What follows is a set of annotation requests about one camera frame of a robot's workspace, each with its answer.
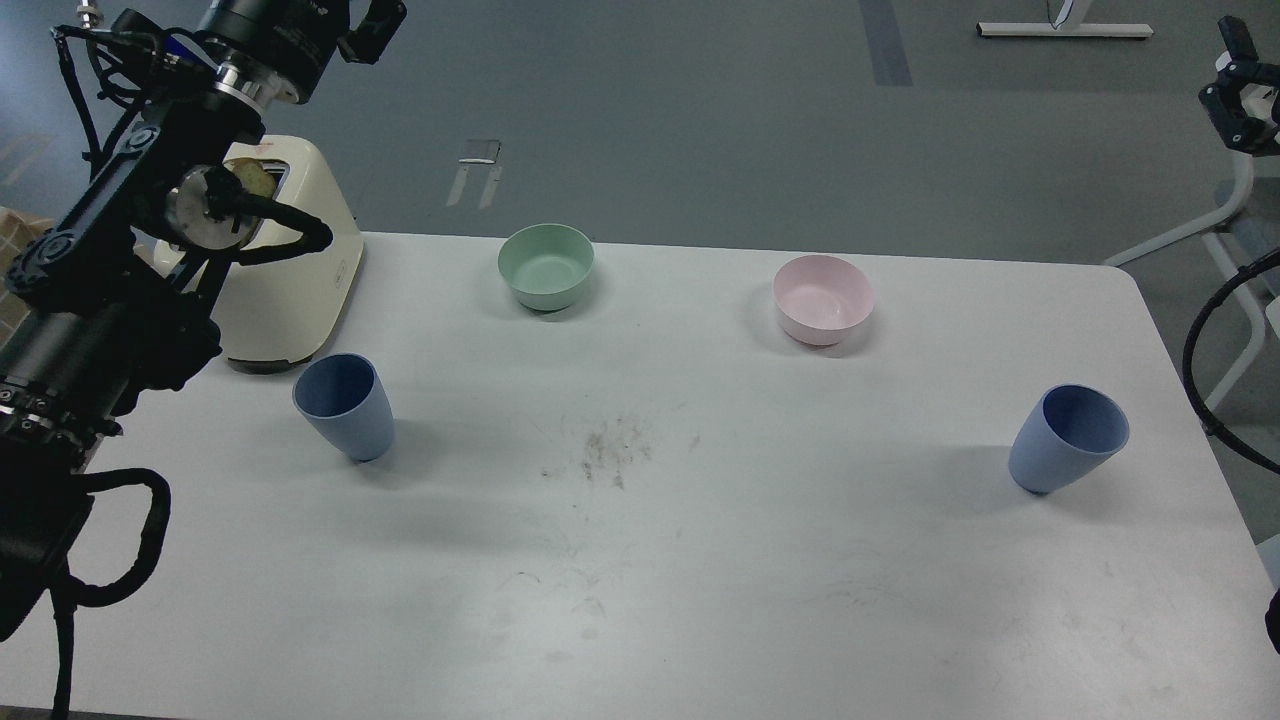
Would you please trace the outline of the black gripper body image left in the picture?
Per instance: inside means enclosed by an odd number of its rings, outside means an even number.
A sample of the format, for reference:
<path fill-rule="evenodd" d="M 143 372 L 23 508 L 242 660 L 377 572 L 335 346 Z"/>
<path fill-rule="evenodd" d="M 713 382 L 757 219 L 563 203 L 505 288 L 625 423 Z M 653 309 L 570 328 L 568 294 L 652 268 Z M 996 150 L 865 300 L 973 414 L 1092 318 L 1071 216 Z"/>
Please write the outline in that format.
<path fill-rule="evenodd" d="M 338 38 L 349 29 L 347 1 L 214 1 L 197 26 L 215 54 L 246 55 L 283 79 L 283 99 L 306 104 L 314 95 Z"/>

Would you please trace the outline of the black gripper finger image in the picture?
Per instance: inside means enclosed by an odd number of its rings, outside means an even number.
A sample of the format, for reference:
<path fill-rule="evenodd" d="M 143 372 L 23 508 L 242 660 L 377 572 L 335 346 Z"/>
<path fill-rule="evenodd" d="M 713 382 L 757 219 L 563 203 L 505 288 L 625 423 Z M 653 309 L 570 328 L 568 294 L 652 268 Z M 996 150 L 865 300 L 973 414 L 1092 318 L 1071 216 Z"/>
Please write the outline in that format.
<path fill-rule="evenodd" d="M 406 17 L 404 1 L 370 1 L 360 23 L 338 38 L 338 51 L 343 60 L 352 64 L 376 64 Z"/>

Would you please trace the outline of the black robot arm image left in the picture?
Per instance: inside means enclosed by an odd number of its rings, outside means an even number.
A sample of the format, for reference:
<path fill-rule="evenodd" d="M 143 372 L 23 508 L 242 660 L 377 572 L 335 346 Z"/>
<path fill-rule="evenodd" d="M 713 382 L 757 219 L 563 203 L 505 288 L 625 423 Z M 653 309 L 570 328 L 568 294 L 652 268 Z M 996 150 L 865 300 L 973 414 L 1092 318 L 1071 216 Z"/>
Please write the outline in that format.
<path fill-rule="evenodd" d="M 154 574 L 172 514 L 156 471 L 87 471 L 146 389 L 182 389 L 220 350 L 212 310 L 236 266 L 328 249 L 333 229 L 227 169 L 268 104 L 307 102 L 334 55 L 371 65 L 407 15 L 372 1 L 215 1 L 197 29 L 83 1 L 51 35 L 88 145 L 90 184 L 22 250 L 5 286 L 28 307 L 3 346 L 3 637 L 49 597 L 50 717 L 70 707 L 78 609 Z"/>

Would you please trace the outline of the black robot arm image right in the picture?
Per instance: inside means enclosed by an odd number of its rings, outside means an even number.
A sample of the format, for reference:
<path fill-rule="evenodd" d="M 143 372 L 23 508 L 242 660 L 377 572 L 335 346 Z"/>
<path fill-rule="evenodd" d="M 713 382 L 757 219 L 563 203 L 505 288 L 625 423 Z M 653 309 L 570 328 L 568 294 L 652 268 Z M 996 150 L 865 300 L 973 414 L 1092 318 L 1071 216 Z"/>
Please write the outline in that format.
<path fill-rule="evenodd" d="M 1207 436 L 1234 459 L 1277 479 L 1277 448 L 1261 448 L 1230 427 L 1220 407 L 1245 373 L 1277 338 L 1277 178 L 1257 176 L 1260 159 L 1277 156 L 1277 63 L 1260 58 L 1247 23 L 1235 15 L 1217 22 L 1222 53 L 1215 77 L 1198 99 L 1231 158 L 1231 179 L 1220 190 L 1221 217 L 1202 232 L 1204 249 L 1222 282 L 1197 310 L 1183 342 L 1183 386 Z M 1238 355 L 1211 389 L 1202 389 L 1196 365 L 1208 328 L 1233 310 L 1244 324 Z"/>

